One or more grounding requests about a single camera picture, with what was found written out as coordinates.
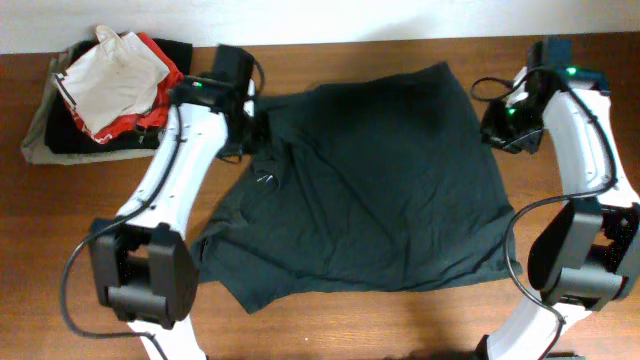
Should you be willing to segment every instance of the wooden table surface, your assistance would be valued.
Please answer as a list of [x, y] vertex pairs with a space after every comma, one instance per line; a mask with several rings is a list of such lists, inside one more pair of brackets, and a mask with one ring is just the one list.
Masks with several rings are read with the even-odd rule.
[[[631, 184], [640, 189], [640, 34], [580, 35], [576, 64], [604, 71], [611, 119]], [[539, 37], [444, 39], [337, 45], [250, 47], [267, 74], [266, 94], [327, 82], [371, 80], [446, 60], [465, 88], [482, 76], [512, 78]], [[192, 73], [210, 68], [215, 50], [194, 51]], [[139, 340], [86, 340], [65, 327], [58, 306], [62, 266], [95, 217], [110, 217], [141, 180], [149, 159], [79, 166], [32, 166], [19, 144], [40, 101], [50, 55], [0, 57], [0, 358], [144, 359]], [[479, 115], [485, 105], [474, 103]], [[495, 153], [516, 209], [558, 194], [553, 144], [535, 156]], [[189, 240], [248, 164], [216, 161], [189, 222]], [[516, 228], [518, 258], [558, 211], [537, 210]], [[128, 330], [98, 305], [88, 257], [70, 281], [71, 311], [94, 330]], [[192, 310], [201, 347], [213, 359], [381, 359], [468, 351], [499, 327], [521, 299], [510, 280], [429, 293], [309, 293], [248, 315], [219, 283], [202, 285]], [[589, 359], [640, 354], [640, 291], [580, 322], [558, 351]]]

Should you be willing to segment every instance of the black cloth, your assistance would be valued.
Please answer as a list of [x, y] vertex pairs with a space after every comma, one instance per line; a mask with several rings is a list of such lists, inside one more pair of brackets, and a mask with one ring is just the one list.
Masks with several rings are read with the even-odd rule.
[[513, 209], [447, 64], [258, 110], [272, 139], [192, 246], [201, 282], [221, 281], [252, 313], [293, 293], [507, 277]]
[[[162, 52], [167, 55], [180, 72], [189, 74], [193, 46], [172, 40], [153, 39]], [[78, 43], [71, 63], [75, 62], [97, 45], [96, 41]], [[92, 154], [129, 149], [157, 149], [160, 141], [157, 136], [142, 137], [135, 131], [125, 132], [106, 144], [98, 144], [78, 129], [73, 117], [57, 93], [47, 118], [44, 143], [54, 154]]]

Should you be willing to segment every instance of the white panel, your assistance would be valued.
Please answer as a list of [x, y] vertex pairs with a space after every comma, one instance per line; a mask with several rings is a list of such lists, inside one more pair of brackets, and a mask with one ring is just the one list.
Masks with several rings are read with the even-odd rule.
[[640, 30], [628, 0], [2, 0], [0, 53], [59, 51], [105, 24], [195, 46]]

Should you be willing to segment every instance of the robotic arm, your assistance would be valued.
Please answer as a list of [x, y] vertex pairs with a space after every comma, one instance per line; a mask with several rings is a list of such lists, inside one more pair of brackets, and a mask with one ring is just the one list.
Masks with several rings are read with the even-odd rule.
[[[481, 127], [485, 142], [511, 153], [535, 153], [546, 128], [564, 193], [596, 194], [555, 199], [566, 205], [532, 248], [528, 273], [537, 291], [529, 293], [555, 315], [523, 299], [502, 328], [483, 338], [476, 350], [480, 359], [546, 355], [561, 332], [608, 301], [623, 299], [638, 277], [640, 199], [615, 148], [608, 86], [600, 74], [570, 64], [570, 43], [550, 39], [534, 46], [507, 95], [482, 99], [472, 89], [475, 98], [491, 101]], [[100, 303], [143, 336], [153, 360], [206, 358], [188, 316], [198, 272], [184, 245], [186, 225], [216, 154], [250, 152], [247, 144], [266, 134], [253, 117], [253, 67], [248, 53], [221, 46], [213, 72], [185, 78], [172, 93], [165, 137], [141, 184], [116, 219], [96, 220], [93, 238], [83, 242]], [[610, 245], [593, 244], [601, 231]], [[147, 248], [146, 258], [134, 254], [140, 247]], [[63, 276], [63, 316], [74, 332], [87, 336], [66, 312], [73, 259]]]

